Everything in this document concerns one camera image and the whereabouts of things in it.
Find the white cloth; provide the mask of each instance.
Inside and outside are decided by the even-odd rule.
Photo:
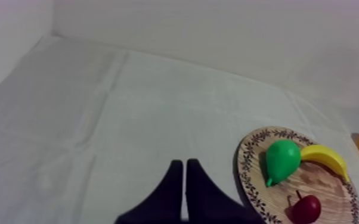
[[[359,119],[246,77],[46,39],[0,84],[0,223],[113,223],[154,190],[172,159],[198,158],[240,202],[233,156],[263,126],[336,150],[359,196],[359,152],[345,115]]]

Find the yellow object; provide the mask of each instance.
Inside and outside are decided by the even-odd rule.
[[[310,145],[301,150],[301,160],[314,161],[326,165],[335,173],[343,176],[349,182],[346,164],[334,150],[323,145]]]

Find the white backdrop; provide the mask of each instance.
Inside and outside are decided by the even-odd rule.
[[[54,25],[359,107],[356,0],[56,0]]]
[[[52,0],[0,0],[0,81],[52,26]]]

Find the plastic fruit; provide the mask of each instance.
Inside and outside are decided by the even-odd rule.
[[[349,182],[346,164],[335,151],[323,145],[310,145],[301,150],[302,161],[314,161],[326,165]]]
[[[293,221],[296,224],[310,224],[315,222],[321,213],[321,204],[317,197],[308,195],[301,197],[296,191],[299,201],[292,208]]]
[[[301,163],[301,152],[290,140],[279,140],[270,145],[266,152],[267,186],[279,183],[291,175]]]

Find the wooden plate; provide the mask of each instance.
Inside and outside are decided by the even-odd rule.
[[[359,199],[352,182],[345,183],[321,164],[302,162],[285,181],[265,186],[265,152],[279,139],[293,140],[300,149],[317,144],[285,127],[263,127],[248,134],[238,149],[237,168],[243,191],[266,223],[292,223],[289,214],[298,201],[299,190],[302,196],[315,195],[321,202],[321,215],[315,223],[359,224]]]

